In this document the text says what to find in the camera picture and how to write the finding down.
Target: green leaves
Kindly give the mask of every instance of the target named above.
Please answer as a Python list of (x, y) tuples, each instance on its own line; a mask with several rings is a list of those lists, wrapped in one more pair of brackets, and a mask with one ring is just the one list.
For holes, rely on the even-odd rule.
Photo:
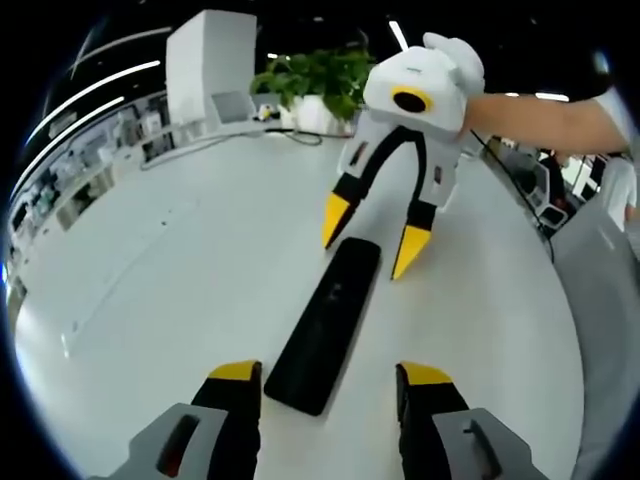
[(288, 108), (296, 96), (322, 95), (325, 106), (340, 120), (350, 120), (362, 104), (362, 91), (373, 66), (366, 51), (316, 50), (290, 58), (279, 56), (267, 71), (255, 76), (251, 91), (280, 95)]

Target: white tabletop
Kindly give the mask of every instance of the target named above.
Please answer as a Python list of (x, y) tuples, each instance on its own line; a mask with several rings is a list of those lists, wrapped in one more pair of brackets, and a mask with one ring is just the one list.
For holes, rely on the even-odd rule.
[[(217, 365), (257, 358), (265, 379), (322, 276), (324, 205), (341, 141), (238, 138), (123, 179), (39, 264), (18, 318), (18, 358), (53, 437), (83, 474)], [(383, 265), (334, 401), (312, 418), (263, 399), (256, 479), (401, 479), (394, 365), (446, 371), (567, 479), (582, 423), (575, 328), (543, 245), (480, 160), (431, 244), (389, 280), (417, 162), (401, 147), (341, 238)], [(65, 357), (60, 340), (76, 337)]]

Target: potted plant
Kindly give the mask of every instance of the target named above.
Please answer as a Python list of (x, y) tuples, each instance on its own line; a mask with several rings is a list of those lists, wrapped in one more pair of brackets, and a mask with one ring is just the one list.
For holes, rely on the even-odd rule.
[(281, 55), (255, 76), (251, 91), (280, 96), (283, 128), (349, 135), (372, 66), (373, 58), (362, 50)]

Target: black remote control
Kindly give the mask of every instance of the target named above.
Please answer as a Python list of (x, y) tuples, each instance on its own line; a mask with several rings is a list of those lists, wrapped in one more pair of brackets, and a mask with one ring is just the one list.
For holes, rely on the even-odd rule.
[(267, 396), (309, 415), (322, 413), (379, 263), (376, 244), (342, 242), (265, 383)]

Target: black ceiling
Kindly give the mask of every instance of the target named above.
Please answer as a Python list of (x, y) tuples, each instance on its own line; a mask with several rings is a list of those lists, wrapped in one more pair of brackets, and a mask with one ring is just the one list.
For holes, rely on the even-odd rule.
[[(73, 22), (71, 17), (67, 17), (61, 23), (64, 28), (52, 28), (46, 18), (48, 13), (44, 12), (45, 18), (40, 18), (40, 23), (35, 21), (32, 28), (49, 41), (31, 47), (25, 45), (27, 50), (33, 49), (29, 58), (18, 55), (19, 63), (23, 65), (20, 74), (26, 77), (39, 69), (35, 77), (28, 78), (18, 88), (25, 88), (28, 93), (23, 101), (24, 108), (19, 112), (17, 126), (22, 125), (22, 130), (18, 138), (24, 141), (30, 128), (42, 117), (47, 97), (46, 105), (50, 111), (74, 93), (108, 75), (148, 61), (164, 61), (167, 34), (107, 49), (70, 69), (79, 52), (86, 54), (114, 40), (143, 31), (163, 27), (175, 29), (203, 8), (257, 15), (260, 31), (256, 45), (256, 70), (264, 67), (267, 52), (289, 54), (331, 48), (363, 36), (370, 52), (377, 59), (384, 59), (399, 51), (388, 23), (396, 20), (409, 45), (419, 45), (425, 31), (467, 40), (485, 64), (488, 91), (547, 91), (564, 93), (577, 100), (600, 93), (609, 81), (594, 68), (595, 52), (608, 48), (611, 43), (611, 38), (595, 23), (596, 17), (583, 16), (579, 19), (575, 14), (563, 16), (557, 12), (538, 12), (520, 4), (516, 13), (471, 12), (461, 5), (445, 5), (439, 7), (438, 13), (425, 14), (393, 8), (415, 5), (413, 2), (390, 3), (391, 8), (386, 10), (373, 11), (369, 8), (358, 14), (347, 11), (329, 14), (303, 11), (300, 7), (292, 7), (289, 2), (277, 1), (182, 0), (167, 3), (135, 0), (107, 7), (94, 5), (85, 10), (74, 6)], [(38, 58), (37, 64), (33, 63), (34, 58)], [(122, 94), (135, 97), (162, 88), (164, 67), (161, 65), (98, 89), (83, 99), (78, 108), (88, 112)], [(21, 152), (22, 161), (28, 163), (29, 157), (33, 157), (34, 152), (46, 142), (45, 135), (30, 143), (28, 151)]]

